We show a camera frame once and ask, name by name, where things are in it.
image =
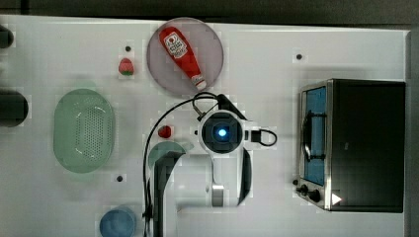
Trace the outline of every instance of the toaster oven window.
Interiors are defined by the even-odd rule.
[[[321,87],[306,92],[305,115],[311,117],[311,144],[307,152],[309,159],[304,159],[304,178],[317,185],[324,186],[325,119],[318,116],[326,113],[326,88]]]

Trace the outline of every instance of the blue cup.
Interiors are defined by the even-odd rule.
[[[119,206],[102,217],[99,229],[103,237],[131,237],[135,231],[135,223],[132,210]]]

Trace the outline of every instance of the toaster oven knob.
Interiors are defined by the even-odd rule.
[[[302,196],[307,196],[308,193],[308,187],[306,185],[301,185],[301,187],[295,189],[297,192],[299,192]]]
[[[308,197],[315,202],[320,201],[320,192],[318,190],[308,192]]]

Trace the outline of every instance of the toaster oven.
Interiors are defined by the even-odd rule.
[[[405,83],[330,79],[299,98],[298,195],[330,211],[402,212]]]

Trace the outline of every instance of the blue light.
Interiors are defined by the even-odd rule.
[[[220,129],[220,130],[218,131],[218,135],[219,135],[219,136],[226,136],[226,135],[227,135],[227,131],[226,131],[225,129]]]

